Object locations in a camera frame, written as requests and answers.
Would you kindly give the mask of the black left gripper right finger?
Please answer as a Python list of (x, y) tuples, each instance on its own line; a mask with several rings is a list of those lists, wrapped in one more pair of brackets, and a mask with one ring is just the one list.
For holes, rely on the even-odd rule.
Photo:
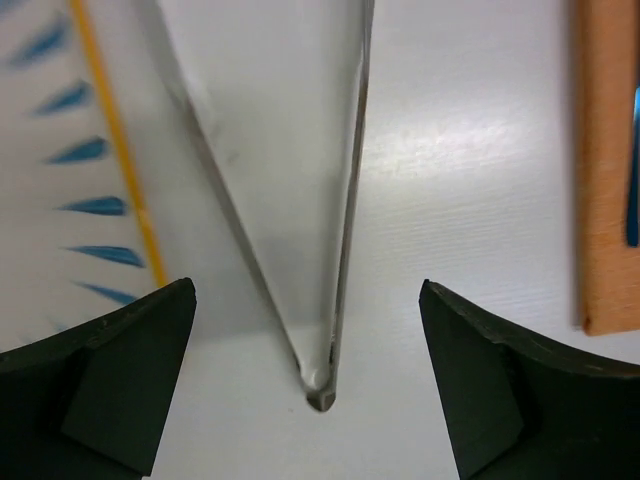
[(460, 478), (638, 478), (637, 365), (545, 337), (430, 280), (419, 307)]

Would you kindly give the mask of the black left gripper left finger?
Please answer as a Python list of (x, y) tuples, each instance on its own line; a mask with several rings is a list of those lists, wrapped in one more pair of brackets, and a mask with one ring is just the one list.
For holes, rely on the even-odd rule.
[(2, 353), (2, 478), (150, 476), (195, 310), (183, 278)]

